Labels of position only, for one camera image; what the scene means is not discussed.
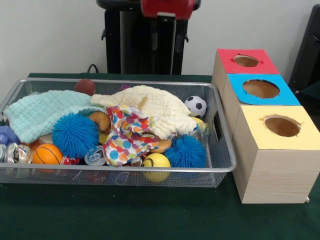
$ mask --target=yellow box lid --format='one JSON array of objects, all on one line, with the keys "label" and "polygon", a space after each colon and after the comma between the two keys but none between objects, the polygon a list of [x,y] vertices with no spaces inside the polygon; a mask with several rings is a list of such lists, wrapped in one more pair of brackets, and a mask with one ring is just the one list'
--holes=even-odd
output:
[{"label": "yellow box lid", "polygon": [[320,150],[320,132],[303,106],[241,109],[259,149]]}]

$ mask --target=wire mesh basket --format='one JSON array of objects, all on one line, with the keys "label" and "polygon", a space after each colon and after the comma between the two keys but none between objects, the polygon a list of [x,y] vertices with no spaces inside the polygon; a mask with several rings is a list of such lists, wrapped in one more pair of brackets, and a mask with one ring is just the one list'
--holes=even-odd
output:
[{"label": "wire mesh basket", "polygon": [[[78,79],[27,78],[18,81],[10,90],[0,112],[19,99],[49,90],[73,90]],[[119,92],[122,85],[134,87],[146,85],[166,90],[183,102],[190,96],[199,96],[207,103],[203,118],[210,134],[205,144],[205,168],[178,167],[130,167],[0,163],[0,182],[19,184],[64,185],[124,185],[216,188],[227,172],[236,167],[235,154],[230,140],[224,112],[217,89],[208,83],[116,81],[94,80],[96,93],[111,95]],[[154,178],[168,175],[162,182],[150,182],[145,175]]]}]

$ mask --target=wooden box stack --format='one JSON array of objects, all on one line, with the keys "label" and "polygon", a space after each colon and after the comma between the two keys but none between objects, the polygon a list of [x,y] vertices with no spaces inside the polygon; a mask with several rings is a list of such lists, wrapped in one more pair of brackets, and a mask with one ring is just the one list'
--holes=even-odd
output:
[{"label": "wooden box stack", "polygon": [[218,88],[244,204],[304,203],[320,171],[320,133],[264,50],[218,49]]}]

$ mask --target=light blue muslin cloth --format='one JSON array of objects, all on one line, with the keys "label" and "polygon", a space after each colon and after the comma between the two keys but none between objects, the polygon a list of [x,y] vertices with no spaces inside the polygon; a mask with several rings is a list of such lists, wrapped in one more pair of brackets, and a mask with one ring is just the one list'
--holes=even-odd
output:
[{"label": "light blue muslin cloth", "polygon": [[20,141],[29,144],[50,134],[53,125],[64,115],[105,112],[103,108],[92,105],[90,100],[91,96],[84,93],[51,90],[18,100],[4,111],[4,115]]}]

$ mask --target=green tablecloth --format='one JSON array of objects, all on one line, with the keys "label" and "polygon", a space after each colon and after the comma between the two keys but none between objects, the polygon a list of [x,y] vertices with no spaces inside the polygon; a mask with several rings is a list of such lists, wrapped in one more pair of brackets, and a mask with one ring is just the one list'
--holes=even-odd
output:
[{"label": "green tablecloth", "polygon": [[[210,76],[30,74],[210,82]],[[319,239],[320,180],[309,204],[241,204],[231,173],[218,188],[0,184],[2,239]]]}]

